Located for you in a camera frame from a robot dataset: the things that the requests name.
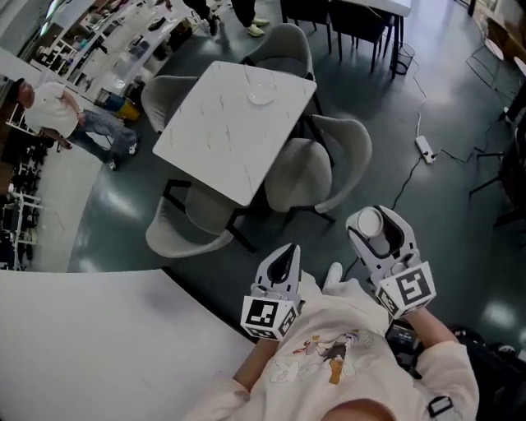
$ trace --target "cartoon print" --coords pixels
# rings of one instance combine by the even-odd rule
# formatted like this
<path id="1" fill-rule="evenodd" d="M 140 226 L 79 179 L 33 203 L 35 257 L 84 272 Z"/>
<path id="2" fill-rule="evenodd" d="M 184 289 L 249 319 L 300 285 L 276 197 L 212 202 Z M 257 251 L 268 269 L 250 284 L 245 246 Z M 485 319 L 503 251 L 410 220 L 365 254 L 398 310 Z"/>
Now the cartoon print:
<path id="1" fill-rule="evenodd" d="M 337 385 L 344 369 L 345 353 L 347 353 L 347 346 L 345 342 L 335 342 L 332 348 L 326 350 L 322 357 L 324 362 L 329 360 L 330 379 L 329 383 Z"/>
<path id="2" fill-rule="evenodd" d="M 314 335 L 310 340 L 306 340 L 305 342 L 303 342 L 303 345 L 304 345 L 303 348 L 295 349 L 288 356 L 301 355 L 301 354 L 313 355 L 315 352 L 321 355 L 321 353 L 325 351 L 325 348 L 322 348 L 321 346 L 319 346 L 320 343 L 326 344 L 327 342 L 320 341 L 320 336 Z"/>
<path id="3" fill-rule="evenodd" d="M 302 381 L 319 369 L 330 370 L 329 383 L 338 385 L 342 374 L 346 377 L 354 376 L 358 372 L 367 370 L 376 359 L 374 354 L 365 354 L 358 359 L 348 361 L 346 353 L 351 348 L 369 349 L 374 344 L 374 335 L 369 331 L 352 330 L 344 333 L 336 340 L 321 340 L 319 335 L 314 335 L 303 343 L 302 348 L 295 349 L 285 357 L 298 357 L 300 355 L 319 355 L 322 360 L 292 361 L 287 363 L 282 359 L 275 361 L 277 370 L 271 373 L 270 381 L 273 383 L 294 382 L 297 377 Z"/>

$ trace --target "power strip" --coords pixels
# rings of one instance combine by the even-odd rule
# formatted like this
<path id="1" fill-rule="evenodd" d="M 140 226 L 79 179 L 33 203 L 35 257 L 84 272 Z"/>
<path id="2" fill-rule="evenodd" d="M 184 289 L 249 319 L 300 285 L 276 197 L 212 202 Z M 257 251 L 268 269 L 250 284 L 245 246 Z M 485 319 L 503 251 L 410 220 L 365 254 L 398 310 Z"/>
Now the power strip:
<path id="1" fill-rule="evenodd" d="M 435 162 L 436 156 L 433 155 L 433 151 L 431 150 L 429 143 L 427 143 L 426 138 L 424 136 L 418 136 L 415 142 L 418 146 L 418 149 L 420 150 L 420 153 L 422 154 L 423 159 L 426 160 L 426 163 L 432 164 Z"/>

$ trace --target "yellow sneaker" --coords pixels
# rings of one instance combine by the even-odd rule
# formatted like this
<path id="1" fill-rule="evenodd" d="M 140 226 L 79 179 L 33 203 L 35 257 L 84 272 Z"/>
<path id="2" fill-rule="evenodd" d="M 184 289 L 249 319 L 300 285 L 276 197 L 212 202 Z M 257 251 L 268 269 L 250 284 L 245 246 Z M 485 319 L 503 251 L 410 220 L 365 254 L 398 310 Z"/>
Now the yellow sneaker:
<path id="1" fill-rule="evenodd" d="M 259 17 L 255 17 L 252 19 L 252 23 L 256 26 L 265 26 L 269 25 L 270 21 L 268 19 L 260 19 Z"/>
<path id="2" fill-rule="evenodd" d="M 256 25 L 252 24 L 247 28 L 248 34 L 252 35 L 253 37 L 262 36 L 265 34 L 261 29 L 259 29 Z"/>

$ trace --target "yellow object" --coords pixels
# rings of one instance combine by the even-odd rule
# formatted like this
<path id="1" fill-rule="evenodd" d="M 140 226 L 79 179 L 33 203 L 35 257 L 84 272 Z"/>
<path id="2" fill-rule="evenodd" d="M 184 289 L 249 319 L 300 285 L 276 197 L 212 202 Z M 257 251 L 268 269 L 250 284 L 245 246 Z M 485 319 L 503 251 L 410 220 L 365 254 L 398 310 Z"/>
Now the yellow object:
<path id="1" fill-rule="evenodd" d="M 117 117 L 125 118 L 126 120 L 136 121 L 141 112 L 136 108 L 136 106 L 129 100 L 126 99 L 126 102 L 121 109 L 117 112 Z"/>

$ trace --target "white shirt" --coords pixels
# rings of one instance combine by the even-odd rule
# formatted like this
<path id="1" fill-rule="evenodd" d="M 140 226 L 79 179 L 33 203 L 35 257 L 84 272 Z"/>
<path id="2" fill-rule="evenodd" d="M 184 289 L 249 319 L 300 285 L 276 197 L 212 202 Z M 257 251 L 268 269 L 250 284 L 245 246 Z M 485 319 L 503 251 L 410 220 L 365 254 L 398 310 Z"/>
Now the white shirt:
<path id="1" fill-rule="evenodd" d="M 78 120 L 75 110 L 60 100 L 65 86 L 57 82 L 44 83 L 35 89 L 35 101 L 31 108 L 25 109 L 25 123 L 40 132 L 42 128 L 52 128 L 67 139 L 75 130 Z"/>
<path id="2" fill-rule="evenodd" d="M 447 419 L 473 421 L 478 386 L 463 345 L 443 342 L 418 358 L 416 381 L 386 340 L 387 313 L 359 298 L 307 301 L 249 394 L 225 375 L 185 421 L 319 421 L 351 400 L 381 404 L 395 421 L 429 420 L 437 396 L 451 399 Z"/>

